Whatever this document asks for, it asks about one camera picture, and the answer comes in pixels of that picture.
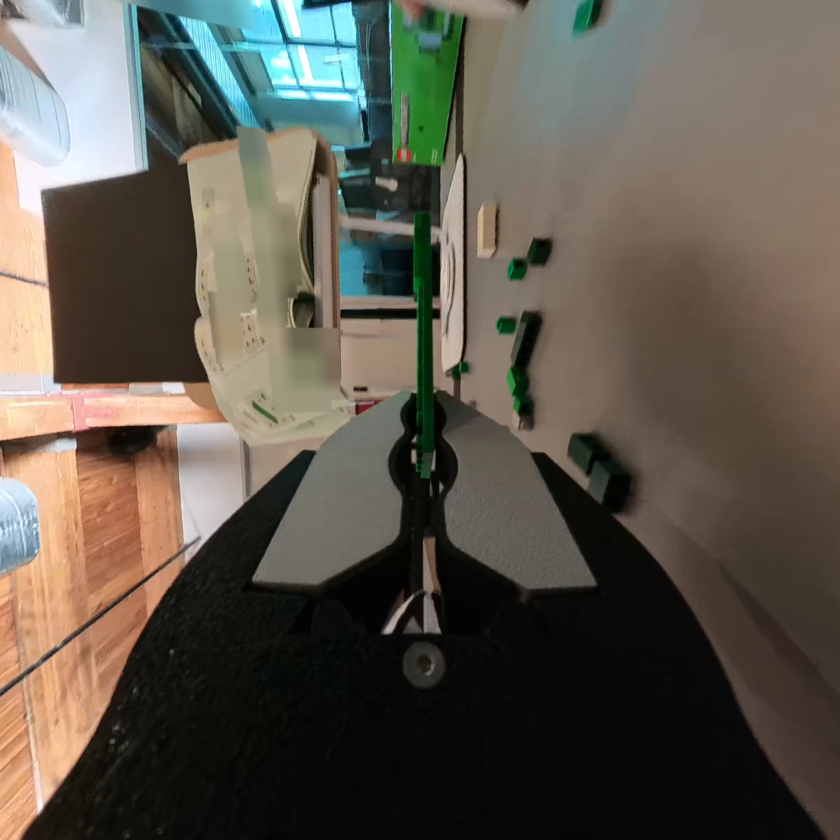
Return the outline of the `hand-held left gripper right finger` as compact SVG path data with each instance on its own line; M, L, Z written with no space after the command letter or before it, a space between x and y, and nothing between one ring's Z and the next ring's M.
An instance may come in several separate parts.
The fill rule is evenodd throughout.
M508 427L436 394L443 488L435 513L443 629L482 635L542 599L590 595L595 576L538 468Z

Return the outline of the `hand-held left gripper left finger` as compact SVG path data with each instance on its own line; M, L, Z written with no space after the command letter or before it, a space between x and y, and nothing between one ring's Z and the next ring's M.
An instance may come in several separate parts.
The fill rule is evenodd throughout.
M375 404L315 452L251 580L259 590L338 602L380 632L410 581L410 392Z

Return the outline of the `green toy brick plate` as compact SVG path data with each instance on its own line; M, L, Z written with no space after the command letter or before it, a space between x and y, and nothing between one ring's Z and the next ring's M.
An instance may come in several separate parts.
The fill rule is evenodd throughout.
M434 277L428 212L413 216L413 288L416 300L416 472L430 480L434 466Z

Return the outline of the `grey desk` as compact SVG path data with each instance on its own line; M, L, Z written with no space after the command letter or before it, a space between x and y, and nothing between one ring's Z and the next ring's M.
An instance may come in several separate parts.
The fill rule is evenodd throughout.
M541 310L523 441L580 483L573 433L625 460L623 525L838 838L838 2L577 6L467 22L463 398L511 420L494 322Z

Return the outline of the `dark green toy brick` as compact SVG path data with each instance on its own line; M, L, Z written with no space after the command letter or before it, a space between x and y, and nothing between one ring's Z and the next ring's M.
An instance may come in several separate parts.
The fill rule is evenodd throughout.
M578 432L570 436L568 457L579 470L589 476L595 464L609 459L611 453L598 434Z
M633 474L620 460L599 458L593 462L586 490L599 505L617 515L627 508L633 481Z

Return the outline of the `white cabinet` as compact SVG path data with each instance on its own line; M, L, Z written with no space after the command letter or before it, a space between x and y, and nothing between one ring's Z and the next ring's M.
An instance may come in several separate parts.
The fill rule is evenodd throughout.
M412 297L342 296L341 384L357 400L414 392L417 305Z

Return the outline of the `open instruction booklet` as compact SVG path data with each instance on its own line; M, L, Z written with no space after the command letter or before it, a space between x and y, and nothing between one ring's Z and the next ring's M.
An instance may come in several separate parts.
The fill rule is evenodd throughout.
M241 128L184 153L194 338L218 410L250 446L327 437L341 386L338 166L311 129Z

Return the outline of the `dark long toy brick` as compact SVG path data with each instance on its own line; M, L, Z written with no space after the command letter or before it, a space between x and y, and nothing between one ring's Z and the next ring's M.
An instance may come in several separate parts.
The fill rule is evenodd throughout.
M511 349L511 368L527 370L543 324L539 311L524 311L518 321Z

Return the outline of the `scattered small green bricks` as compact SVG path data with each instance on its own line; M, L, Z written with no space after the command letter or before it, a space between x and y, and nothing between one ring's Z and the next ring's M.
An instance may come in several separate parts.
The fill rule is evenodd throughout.
M510 281L524 280L530 267L544 266L547 263L551 256L552 247L551 239L534 238L525 257L511 258L507 267L507 278ZM497 333L499 335L511 335L514 341L520 316L517 319L512 316L499 316L496 321ZM531 430L534 423L534 402L530 394L529 367L524 371L508 366L506 384L511 397L513 422L516 424L516 429L518 431Z

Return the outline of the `dark brown panel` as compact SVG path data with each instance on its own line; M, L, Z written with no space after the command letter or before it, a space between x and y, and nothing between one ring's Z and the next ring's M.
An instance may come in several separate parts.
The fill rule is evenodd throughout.
M207 382L186 167L41 193L57 383Z

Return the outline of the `green cardboard toy box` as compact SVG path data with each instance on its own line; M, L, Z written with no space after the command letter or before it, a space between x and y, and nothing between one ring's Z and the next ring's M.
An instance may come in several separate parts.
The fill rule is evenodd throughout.
M433 8L409 19L399 3L391 7L392 158L440 166L465 20Z

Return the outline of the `glass partition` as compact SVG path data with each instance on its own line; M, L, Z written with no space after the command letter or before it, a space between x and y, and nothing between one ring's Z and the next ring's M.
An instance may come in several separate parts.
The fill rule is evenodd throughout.
M396 181L389 212L342 214L411 222L434 178L392 167L391 7L388 2L248 2L249 27L135 6L143 104L159 144L179 154L231 140L239 128L318 132L335 153L371 144Z

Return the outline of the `silver ventilation duct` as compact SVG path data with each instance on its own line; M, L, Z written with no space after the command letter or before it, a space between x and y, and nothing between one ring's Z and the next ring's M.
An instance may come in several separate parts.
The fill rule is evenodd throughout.
M61 164L70 151L70 127L62 98L4 47L1 47L1 141L43 166Z
M38 501L16 479L1 478L1 576L34 560L40 552Z

